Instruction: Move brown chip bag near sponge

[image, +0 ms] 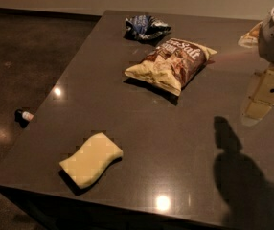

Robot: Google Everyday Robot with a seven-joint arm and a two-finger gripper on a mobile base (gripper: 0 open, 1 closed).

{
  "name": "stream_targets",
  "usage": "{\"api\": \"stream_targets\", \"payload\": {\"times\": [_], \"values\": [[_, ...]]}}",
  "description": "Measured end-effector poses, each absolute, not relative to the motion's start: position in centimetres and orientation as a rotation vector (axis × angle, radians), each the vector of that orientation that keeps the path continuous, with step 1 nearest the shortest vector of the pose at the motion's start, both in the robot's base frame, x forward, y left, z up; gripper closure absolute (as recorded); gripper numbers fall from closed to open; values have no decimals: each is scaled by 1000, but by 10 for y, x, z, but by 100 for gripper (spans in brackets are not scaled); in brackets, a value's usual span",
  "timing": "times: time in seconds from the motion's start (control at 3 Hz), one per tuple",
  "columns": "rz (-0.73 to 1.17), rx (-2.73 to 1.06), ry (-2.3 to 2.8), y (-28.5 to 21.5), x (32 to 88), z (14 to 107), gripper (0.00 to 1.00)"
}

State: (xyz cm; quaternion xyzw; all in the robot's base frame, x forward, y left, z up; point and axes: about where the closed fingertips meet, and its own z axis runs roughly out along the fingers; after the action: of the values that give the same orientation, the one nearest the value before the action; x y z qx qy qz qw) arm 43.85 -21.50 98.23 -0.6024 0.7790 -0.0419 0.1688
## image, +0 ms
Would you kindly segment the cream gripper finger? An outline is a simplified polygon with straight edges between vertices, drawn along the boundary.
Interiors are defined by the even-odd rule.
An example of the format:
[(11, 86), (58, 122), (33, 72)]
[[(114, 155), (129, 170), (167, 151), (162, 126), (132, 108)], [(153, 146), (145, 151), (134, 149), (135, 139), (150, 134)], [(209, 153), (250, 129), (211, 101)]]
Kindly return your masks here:
[(262, 22), (255, 25), (249, 32), (244, 34), (238, 41), (238, 45), (245, 48), (253, 48), (258, 45), (259, 33)]
[(253, 126), (274, 107), (274, 64), (253, 74), (241, 108), (241, 121)]

